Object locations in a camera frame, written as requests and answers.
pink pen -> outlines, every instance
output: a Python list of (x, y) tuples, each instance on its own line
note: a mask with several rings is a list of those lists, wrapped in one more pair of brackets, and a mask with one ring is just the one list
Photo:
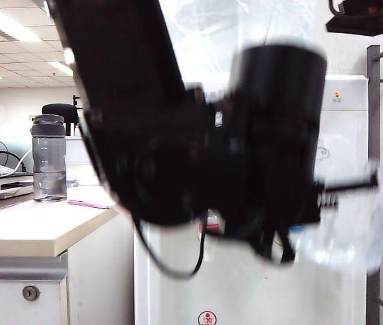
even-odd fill
[(77, 201), (77, 200), (68, 200), (68, 204), (81, 205), (82, 207), (97, 208), (97, 209), (109, 209), (110, 208), (106, 205), (91, 203), (91, 202), (87, 202), (87, 201)]

white wall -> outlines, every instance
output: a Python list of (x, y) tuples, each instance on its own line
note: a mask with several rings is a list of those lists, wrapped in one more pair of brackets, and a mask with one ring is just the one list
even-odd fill
[(0, 137), (30, 137), (28, 115), (45, 104), (72, 104), (75, 87), (0, 88)]

metal shelf rack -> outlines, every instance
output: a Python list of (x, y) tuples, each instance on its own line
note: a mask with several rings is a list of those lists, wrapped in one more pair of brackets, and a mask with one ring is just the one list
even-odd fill
[[(369, 79), (369, 158), (380, 159), (381, 133), (381, 52), (379, 45), (367, 48), (367, 77)], [(380, 272), (367, 277), (366, 324), (380, 325)]]

plastic bag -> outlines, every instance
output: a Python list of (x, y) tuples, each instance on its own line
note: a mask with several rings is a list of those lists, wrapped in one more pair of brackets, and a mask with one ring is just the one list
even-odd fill
[(161, 0), (185, 82), (226, 88), (233, 54), (263, 43), (308, 43), (316, 0)]

ceiling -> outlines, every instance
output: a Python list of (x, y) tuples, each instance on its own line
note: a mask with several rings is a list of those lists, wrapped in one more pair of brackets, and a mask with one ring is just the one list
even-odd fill
[(41, 42), (16, 41), (0, 31), (0, 88), (69, 87), (72, 77), (48, 61), (64, 63), (55, 24), (41, 0), (0, 0), (0, 11), (27, 26)]

